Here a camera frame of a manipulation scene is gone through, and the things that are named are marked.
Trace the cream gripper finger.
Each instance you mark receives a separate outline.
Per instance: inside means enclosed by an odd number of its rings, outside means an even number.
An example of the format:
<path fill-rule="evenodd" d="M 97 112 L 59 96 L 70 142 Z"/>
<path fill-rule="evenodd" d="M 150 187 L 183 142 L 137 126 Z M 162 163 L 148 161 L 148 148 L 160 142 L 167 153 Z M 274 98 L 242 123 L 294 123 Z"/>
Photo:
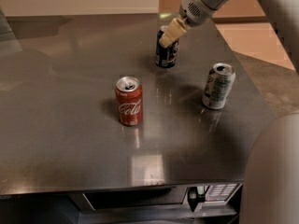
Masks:
<path fill-rule="evenodd" d="M 181 38 L 188 30 L 188 25 L 185 20 L 181 17 L 174 18 L 166 30 L 164 31 L 162 37 L 159 39 L 159 43 L 163 48 L 168 48 L 176 40 Z"/>

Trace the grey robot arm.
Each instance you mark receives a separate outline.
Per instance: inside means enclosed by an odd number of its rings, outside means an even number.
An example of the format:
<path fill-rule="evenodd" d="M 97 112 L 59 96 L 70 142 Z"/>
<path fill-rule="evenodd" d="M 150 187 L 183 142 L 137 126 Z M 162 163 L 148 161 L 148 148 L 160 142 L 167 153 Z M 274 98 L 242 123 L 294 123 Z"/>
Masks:
<path fill-rule="evenodd" d="M 210 19 L 229 0 L 182 0 L 179 15 L 160 39 L 163 47 Z M 294 67 L 299 66 L 299 0 L 257 0 Z M 266 85 L 277 119 L 256 139 L 247 161 L 238 224 L 299 224 L 298 91 Z"/>

